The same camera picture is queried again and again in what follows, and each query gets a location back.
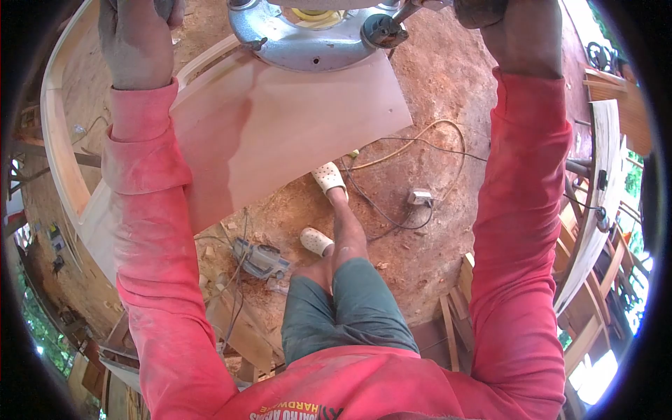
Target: person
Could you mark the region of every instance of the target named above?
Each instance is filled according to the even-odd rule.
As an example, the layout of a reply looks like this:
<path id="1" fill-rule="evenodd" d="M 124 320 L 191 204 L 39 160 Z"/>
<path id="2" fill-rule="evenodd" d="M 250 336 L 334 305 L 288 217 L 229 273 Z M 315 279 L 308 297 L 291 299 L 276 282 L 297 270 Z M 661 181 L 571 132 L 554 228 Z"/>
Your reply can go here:
<path id="1" fill-rule="evenodd" d="M 499 65 L 498 101 L 473 226 L 471 375 L 420 358 L 327 165 L 313 175 L 333 205 L 335 243 L 303 234 L 323 257 L 290 282 L 288 366 L 239 392 L 205 317 L 184 192 L 192 179 L 169 117 L 177 93 L 169 26 L 179 24 L 179 10 L 167 23 L 152 0 L 102 0 L 101 49 L 113 82 L 103 178 L 116 220 L 116 285 L 152 417 L 555 419 L 565 376 L 551 267 L 572 141 L 561 19 L 556 0 L 509 0 L 503 20 L 481 30 Z"/>

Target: tree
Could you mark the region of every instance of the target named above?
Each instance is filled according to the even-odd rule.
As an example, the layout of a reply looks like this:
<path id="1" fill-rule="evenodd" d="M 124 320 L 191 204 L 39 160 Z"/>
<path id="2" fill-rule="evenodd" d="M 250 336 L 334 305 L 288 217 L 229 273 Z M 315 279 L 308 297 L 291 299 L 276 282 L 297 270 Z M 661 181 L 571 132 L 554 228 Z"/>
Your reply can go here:
<path id="1" fill-rule="evenodd" d="M 41 347 L 43 357 L 51 359 L 67 378 L 72 368 L 75 349 L 63 339 L 63 334 L 46 316 L 33 291 L 26 286 L 25 272 L 19 273 L 19 284 L 25 287 L 22 312 L 36 346 Z"/>
<path id="2" fill-rule="evenodd" d="M 572 343 L 572 337 L 570 337 L 569 333 L 565 330 L 562 330 L 562 333 L 558 336 L 558 340 L 560 340 L 563 350 L 567 350 L 567 347 Z"/>
<path id="3" fill-rule="evenodd" d="M 595 8 L 593 2 L 589 1 L 588 6 L 590 6 L 590 10 L 593 12 L 593 19 L 599 25 L 599 31 L 602 32 L 602 36 L 604 38 L 607 38 L 609 42 L 612 43 L 612 47 L 614 48 L 614 50 L 618 51 L 618 56 L 627 61 L 626 52 L 623 50 L 616 37 L 612 34 L 612 31 L 609 30 L 609 27 L 604 23 L 602 15 Z"/>
<path id="4" fill-rule="evenodd" d="M 628 156 L 639 163 L 644 163 L 644 159 L 635 152 L 628 151 Z M 626 162 L 630 166 L 626 176 L 626 191 L 631 196 L 639 199 L 640 189 L 642 188 L 642 168 L 635 166 L 630 162 Z"/>

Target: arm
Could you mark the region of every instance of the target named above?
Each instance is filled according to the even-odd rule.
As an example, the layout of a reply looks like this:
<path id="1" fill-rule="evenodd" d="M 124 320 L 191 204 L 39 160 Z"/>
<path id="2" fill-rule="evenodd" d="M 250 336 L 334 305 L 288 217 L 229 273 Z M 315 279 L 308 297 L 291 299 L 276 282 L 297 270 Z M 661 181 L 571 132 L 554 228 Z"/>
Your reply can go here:
<path id="1" fill-rule="evenodd" d="M 158 19 L 151 0 L 134 1 L 149 4 Z M 104 13 L 111 13 L 103 8 L 105 3 L 101 2 L 101 20 Z M 124 19 L 129 16 L 121 10 L 128 3 L 120 2 L 119 28 L 128 24 Z M 145 19 L 146 15 L 134 17 Z M 153 34 L 165 30 L 172 60 L 165 22 L 133 23 L 129 26 Z M 102 22 L 101 37 L 109 36 L 103 31 Z M 110 39 L 102 43 L 108 62 L 108 54 L 112 59 L 124 55 L 111 52 L 116 47 Z M 115 66 L 110 67 L 117 83 Z M 105 143 L 103 178 L 112 190 L 117 289 L 138 348 L 143 397 L 152 416 L 193 418 L 215 414 L 238 390 L 215 351 L 198 287 L 196 248 L 183 189 L 191 182 L 191 172 L 168 115 L 177 94 L 177 83 L 169 84 L 170 74 L 168 80 L 142 78 L 143 83 L 149 81 L 142 87 L 152 90 L 112 89 L 114 125 Z M 124 73 L 123 80 L 129 88 L 139 79 Z"/>
<path id="2" fill-rule="evenodd" d="M 540 5 L 542 16 L 530 13 L 530 2 L 511 0 L 503 28 L 482 31 L 500 67 L 493 71 L 498 102 L 491 112 L 491 154 L 474 223 L 472 376 L 531 418 L 554 419 L 564 401 L 564 362 L 551 268 L 572 128 L 565 120 L 560 76 L 561 26 L 553 25 L 557 2 L 547 8 L 547 1 L 533 3 Z M 511 19 L 520 12 L 512 7 L 527 8 L 522 23 Z M 543 22 L 540 31 L 552 38 L 531 34 L 530 21 Z M 547 49 L 554 43 L 550 49 L 556 55 L 521 64 L 512 51 L 517 39 L 537 39 Z M 522 48 L 535 50 L 529 44 Z"/>

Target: curved wooden frame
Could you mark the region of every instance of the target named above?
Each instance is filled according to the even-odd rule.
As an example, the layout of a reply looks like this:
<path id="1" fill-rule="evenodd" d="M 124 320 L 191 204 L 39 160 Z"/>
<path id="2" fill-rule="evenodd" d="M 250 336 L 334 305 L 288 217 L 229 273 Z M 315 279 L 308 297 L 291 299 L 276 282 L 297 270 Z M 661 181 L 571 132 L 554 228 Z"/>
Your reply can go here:
<path id="1" fill-rule="evenodd" d="M 62 90 L 65 67 L 97 24 L 98 11 L 99 0 L 86 0 L 61 34 L 46 66 L 40 105 L 47 159 L 65 212 L 93 260 L 115 285 L 110 189 L 100 181 L 90 194 L 85 185 L 70 142 Z M 235 37 L 222 40 L 177 75 L 181 90 L 171 117 L 194 176 L 187 193 L 194 233 L 325 161 L 412 124 L 382 51 L 349 69 L 308 74 L 234 52 L 188 83 L 238 45 Z M 312 97 L 329 100 L 311 101 Z M 247 114 L 241 121 L 244 107 Z M 297 130 L 293 121 L 303 117 L 319 123 Z"/>

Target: dirt floor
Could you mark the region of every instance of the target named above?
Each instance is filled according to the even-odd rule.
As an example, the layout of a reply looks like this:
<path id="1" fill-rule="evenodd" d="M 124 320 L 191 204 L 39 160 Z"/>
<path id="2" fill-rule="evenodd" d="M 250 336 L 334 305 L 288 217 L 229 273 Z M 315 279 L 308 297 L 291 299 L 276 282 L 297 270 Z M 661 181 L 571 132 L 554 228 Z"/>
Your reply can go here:
<path id="1" fill-rule="evenodd" d="M 564 68 L 567 79 L 568 120 L 589 120 L 586 93 L 582 85 L 585 55 L 574 27 L 565 14 L 563 27 Z M 433 12 L 423 9 L 410 17 L 408 41 L 397 48 L 392 66 L 406 97 L 414 125 L 395 135 L 414 136 L 437 119 L 449 119 L 464 136 L 466 151 L 487 158 L 489 154 L 490 109 L 495 104 L 495 80 L 491 69 L 495 61 L 488 54 L 478 31 L 459 26 L 452 11 Z M 209 46 L 231 33 L 221 0 L 190 0 L 184 26 L 173 33 L 179 38 L 175 45 L 175 72 Z M 65 111 L 75 151 L 101 152 L 101 136 L 110 121 L 108 87 L 110 76 L 102 65 L 97 38 L 89 34 L 80 48 L 90 51 L 92 62 L 72 63 L 66 68 L 67 96 Z M 75 125 L 88 130 L 78 133 Z M 581 141 L 572 151 L 574 156 L 590 153 L 590 135 L 586 128 L 575 125 L 575 137 Z M 461 151 L 457 130 L 448 124 L 438 124 L 423 136 L 445 149 Z M 383 157 L 399 148 L 400 140 L 381 140 L 364 147 L 357 164 Z M 28 157 L 26 173 L 46 165 L 46 159 Z M 82 168 L 92 192 L 100 181 L 100 170 Z M 485 163 L 443 153 L 417 142 L 405 152 L 379 164 L 353 172 L 358 185 L 393 220 L 402 222 L 408 215 L 405 204 L 411 187 L 427 188 L 439 198 L 431 222 L 419 231 L 394 230 L 370 244 L 373 264 L 386 263 L 380 273 L 410 325 L 418 325 L 439 316 L 438 298 L 456 282 L 462 255 L 472 250 L 474 236 L 471 225 L 476 218 L 476 198 L 483 181 Z M 360 196 L 348 183 L 350 204 L 370 237 L 390 230 L 391 224 Z M 120 313 L 111 288 L 86 250 L 78 242 L 81 271 L 73 256 L 61 252 L 65 268 L 51 275 L 51 261 L 56 254 L 48 246 L 46 227 L 55 222 L 73 232 L 62 211 L 50 174 L 33 181 L 24 190 L 26 214 L 32 225 L 42 228 L 38 240 L 43 246 L 34 253 L 37 266 L 45 277 L 44 287 L 55 303 L 78 310 L 89 322 L 96 337 L 105 337 Z M 248 237 L 282 250 L 293 267 L 310 264 L 317 256 L 301 247 L 298 236 L 306 226 L 332 235 L 332 213 L 310 174 L 307 174 L 248 207 Z M 428 213 L 418 212 L 409 224 L 427 220 Z M 230 236 L 242 236 L 244 212 L 227 218 L 235 223 Z M 216 224 L 202 234 L 225 241 L 223 227 Z M 197 239 L 199 264 L 203 275 L 214 281 L 219 273 L 233 274 L 235 262 L 227 247 L 214 239 Z M 215 250 L 213 257 L 204 256 L 207 246 Z M 260 280 L 243 275 L 246 301 L 265 322 L 271 334 L 279 336 L 285 296 L 266 290 Z"/>

